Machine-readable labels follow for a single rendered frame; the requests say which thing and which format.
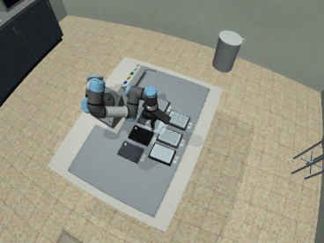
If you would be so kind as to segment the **white control panel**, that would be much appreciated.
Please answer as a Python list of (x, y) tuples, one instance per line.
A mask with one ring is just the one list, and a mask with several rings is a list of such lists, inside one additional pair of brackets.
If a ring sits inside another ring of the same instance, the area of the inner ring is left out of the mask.
[(135, 67), (125, 80), (124, 84), (122, 84), (122, 90), (125, 91), (128, 85), (138, 86), (145, 75), (145, 71), (146, 70), (142, 66)]

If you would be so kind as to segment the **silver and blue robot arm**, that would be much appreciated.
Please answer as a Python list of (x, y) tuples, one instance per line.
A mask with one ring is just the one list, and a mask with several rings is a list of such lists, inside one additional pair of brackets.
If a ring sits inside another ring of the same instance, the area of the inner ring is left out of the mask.
[[(81, 101), (81, 107), (85, 113), (91, 113), (97, 118), (123, 117), (128, 122), (134, 122), (137, 118), (140, 100), (145, 101), (146, 108), (150, 111), (158, 107), (157, 90), (153, 86), (143, 88), (128, 85), (125, 90), (125, 96), (128, 97), (127, 106), (112, 107), (115, 105), (114, 96), (109, 92), (104, 92), (106, 83), (103, 77), (89, 75), (87, 81), (85, 98)], [(171, 120), (171, 117), (160, 109), (151, 114), (164, 124), (168, 124)]]

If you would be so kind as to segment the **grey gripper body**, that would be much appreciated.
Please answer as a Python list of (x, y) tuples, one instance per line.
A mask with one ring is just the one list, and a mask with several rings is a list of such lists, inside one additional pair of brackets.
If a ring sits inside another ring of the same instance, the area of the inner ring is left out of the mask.
[[(145, 105), (145, 102), (142, 104), (142, 107), (144, 107), (145, 109), (143, 110), (142, 112), (142, 117), (145, 119), (145, 120), (154, 120), (156, 121), (158, 118), (156, 118), (154, 115), (152, 115), (151, 113), (154, 113), (158, 110), (158, 107), (157, 109), (153, 110), (153, 111), (150, 111), (146, 108), (146, 105)], [(151, 112), (151, 113), (150, 113)]]

